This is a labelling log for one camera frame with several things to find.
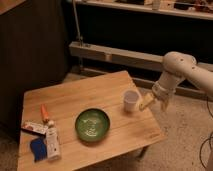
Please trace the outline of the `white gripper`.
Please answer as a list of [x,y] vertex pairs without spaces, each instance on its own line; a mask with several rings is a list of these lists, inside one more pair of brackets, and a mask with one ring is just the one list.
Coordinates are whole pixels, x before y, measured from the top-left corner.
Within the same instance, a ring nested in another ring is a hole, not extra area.
[[144,109],[146,109],[149,105],[151,105],[155,101],[156,98],[161,102],[161,110],[166,111],[169,105],[169,100],[173,96],[174,91],[171,89],[166,89],[162,87],[158,82],[155,82],[152,87],[152,93],[147,93],[143,97],[139,105],[139,110],[143,111]]

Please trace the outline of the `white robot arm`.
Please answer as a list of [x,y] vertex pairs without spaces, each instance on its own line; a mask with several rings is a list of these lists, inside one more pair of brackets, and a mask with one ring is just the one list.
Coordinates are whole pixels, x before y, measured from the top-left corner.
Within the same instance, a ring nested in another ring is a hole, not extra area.
[[161,109],[165,110],[176,88],[184,80],[188,80],[198,89],[204,91],[213,99],[213,72],[197,65],[194,56],[181,52],[168,52],[162,58],[163,72],[139,105],[143,111],[156,100],[161,102]]

